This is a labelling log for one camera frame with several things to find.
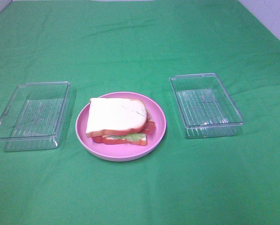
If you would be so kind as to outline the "bacon strip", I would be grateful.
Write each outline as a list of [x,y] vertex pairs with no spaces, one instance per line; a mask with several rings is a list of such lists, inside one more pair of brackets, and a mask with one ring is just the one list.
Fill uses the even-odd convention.
[[154,132],[156,128],[156,124],[153,121],[153,119],[149,119],[146,121],[145,125],[143,126],[143,128],[139,131],[139,133],[141,134],[151,134]]

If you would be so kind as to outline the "green lettuce leaf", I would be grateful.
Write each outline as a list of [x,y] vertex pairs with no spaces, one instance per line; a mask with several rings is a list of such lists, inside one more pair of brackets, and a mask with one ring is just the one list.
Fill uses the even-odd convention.
[[129,142],[147,141],[146,134],[143,133],[132,133],[128,135],[108,135],[105,136],[105,138],[114,139],[114,140],[121,139]]

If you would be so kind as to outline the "bread slice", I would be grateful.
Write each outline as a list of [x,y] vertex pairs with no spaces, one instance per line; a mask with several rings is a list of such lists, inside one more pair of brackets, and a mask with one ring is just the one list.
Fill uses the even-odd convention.
[[88,138],[139,132],[147,120],[143,101],[130,98],[91,98],[86,127]]
[[107,145],[126,144],[126,143],[133,144],[133,145],[139,145],[139,146],[147,145],[147,141],[129,142],[126,140],[121,140],[121,139],[119,139],[119,140],[108,139],[108,138],[105,138],[105,136],[108,136],[108,135],[93,137],[92,140],[95,143],[103,143],[103,144],[107,144]]

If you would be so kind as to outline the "pink round plate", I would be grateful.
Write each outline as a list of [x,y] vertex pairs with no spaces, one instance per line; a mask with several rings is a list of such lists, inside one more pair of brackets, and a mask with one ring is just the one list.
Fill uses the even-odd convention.
[[104,94],[102,98],[132,98],[140,99],[144,102],[154,122],[156,129],[152,134],[147,135],[147,145],[133,145],[129,143],[107,145],[95,143],[86,137],[87,119],[90,104],[87,104],[79,113],[76,119],[76,136],[83,147],[92,155],[108,161],[131,161],[141,158],[153,151],[163,139],[166,131],[166,118],[161,107],[151,98],[135,92],[113,92]]

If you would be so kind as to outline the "clear right plastic container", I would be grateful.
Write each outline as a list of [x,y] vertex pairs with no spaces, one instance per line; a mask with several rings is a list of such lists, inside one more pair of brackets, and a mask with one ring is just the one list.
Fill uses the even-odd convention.
[[186,139],[240,133],[243,116],[217,74],[175,75],[169,81]]

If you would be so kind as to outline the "clear plastic container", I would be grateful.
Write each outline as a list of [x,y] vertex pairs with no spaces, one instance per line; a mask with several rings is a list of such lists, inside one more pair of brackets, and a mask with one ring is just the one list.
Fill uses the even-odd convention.
[[18,85],[0,116],[4,151],[56,149],[67,114],[69,90],[69,82]]
[[169,81],[186,139],[240,133],[243,116],[217,74],[175,75]]

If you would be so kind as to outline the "green tablecloth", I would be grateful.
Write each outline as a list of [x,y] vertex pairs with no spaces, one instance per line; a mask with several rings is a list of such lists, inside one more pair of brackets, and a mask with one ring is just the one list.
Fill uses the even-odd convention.
[[[238,135],[185,139],[169,78],[216,73]],[[14,1],[0,14],[0,115],[22,83],[68,81],[54,150],[4,152],[0,225],[280,225],[280,41],[236,0]],[[145,157],[90,154],[75,120],[91,97],[138,92],[167,129]]]

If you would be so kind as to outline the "clear left plastic container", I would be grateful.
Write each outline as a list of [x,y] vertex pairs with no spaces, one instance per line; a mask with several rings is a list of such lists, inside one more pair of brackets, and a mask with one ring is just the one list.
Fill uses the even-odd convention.
[[67,114],[69,90],[69,82],[18,85],[0,116],[4,151],[56,149]]

